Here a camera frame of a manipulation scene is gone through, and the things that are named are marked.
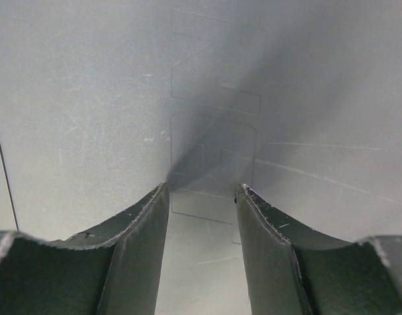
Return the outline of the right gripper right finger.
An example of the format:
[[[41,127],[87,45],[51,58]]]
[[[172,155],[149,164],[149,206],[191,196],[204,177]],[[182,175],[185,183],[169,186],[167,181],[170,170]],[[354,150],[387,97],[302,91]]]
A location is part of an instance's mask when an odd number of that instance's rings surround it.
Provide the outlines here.
[[[348,242],[236,189],[253,314],[402,314],[402,236]]]

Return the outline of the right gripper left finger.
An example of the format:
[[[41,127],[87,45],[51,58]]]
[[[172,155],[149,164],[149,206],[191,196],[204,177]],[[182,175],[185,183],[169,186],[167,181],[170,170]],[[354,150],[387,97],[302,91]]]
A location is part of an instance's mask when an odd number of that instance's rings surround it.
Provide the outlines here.
[[[169,189],[66,240],[0,231],[0,314],[153,314]]]

